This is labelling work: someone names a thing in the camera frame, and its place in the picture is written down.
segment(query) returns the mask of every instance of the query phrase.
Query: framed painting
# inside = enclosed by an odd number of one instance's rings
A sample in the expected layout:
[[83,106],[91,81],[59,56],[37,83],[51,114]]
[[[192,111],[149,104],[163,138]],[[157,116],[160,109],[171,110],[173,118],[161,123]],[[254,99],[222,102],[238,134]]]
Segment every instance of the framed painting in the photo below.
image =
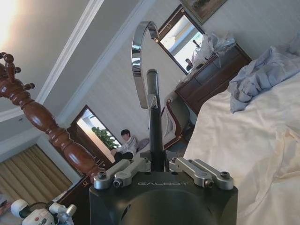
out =
[[183,7],[204,24],[227,0],[180,0]]

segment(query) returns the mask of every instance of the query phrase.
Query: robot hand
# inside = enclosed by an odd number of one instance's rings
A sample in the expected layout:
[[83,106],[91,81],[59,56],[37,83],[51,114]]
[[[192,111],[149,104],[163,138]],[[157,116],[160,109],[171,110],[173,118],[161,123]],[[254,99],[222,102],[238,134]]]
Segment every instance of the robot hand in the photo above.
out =
[[22,199],[16,200],[11,205],[11,212],[15,217],[24,218],[22,225],[73,225],[72,216],[76,211],[76,206],[70,205],[66,208],[56,202],[47,209],[30,211],[29,205]]

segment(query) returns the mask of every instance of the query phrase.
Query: plastic bag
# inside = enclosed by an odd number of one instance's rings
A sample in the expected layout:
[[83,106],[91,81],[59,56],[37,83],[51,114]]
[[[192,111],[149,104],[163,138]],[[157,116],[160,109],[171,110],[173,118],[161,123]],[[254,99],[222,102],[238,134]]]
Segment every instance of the plastic bag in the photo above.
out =
[[210,37],[206,34],[203,35],[201,48],[196,48],[192,56],[192,64],[204,64],[211,56],[212,50],[210,47]]
[[229,49],[231,49],[235,45],[235,38],[230,33],[226,33],[223,37],[218,37],[214,33],[210,35],[210,48],[218,56],[224,55]]

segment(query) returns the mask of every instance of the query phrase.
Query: white bedsheet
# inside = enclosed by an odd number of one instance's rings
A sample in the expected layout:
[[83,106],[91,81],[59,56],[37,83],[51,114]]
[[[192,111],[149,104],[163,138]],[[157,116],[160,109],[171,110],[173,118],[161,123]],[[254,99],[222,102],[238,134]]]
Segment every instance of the white bedsheet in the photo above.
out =
[[300,224],[300,73],[230,112],[225,91],[201,108],[184,158],[228,171],[239,225]]

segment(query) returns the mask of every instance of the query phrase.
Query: chair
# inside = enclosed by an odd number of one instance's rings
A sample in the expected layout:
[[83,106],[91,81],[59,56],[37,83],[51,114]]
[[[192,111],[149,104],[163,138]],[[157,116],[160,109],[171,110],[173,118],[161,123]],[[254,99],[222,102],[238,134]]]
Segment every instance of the chair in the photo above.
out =
[[189,126],[190,112],[182,99],[173,91],[165,97],[162,111],[162,130],[164,149],[170,148],[178,141],[188,144],[185,131]]

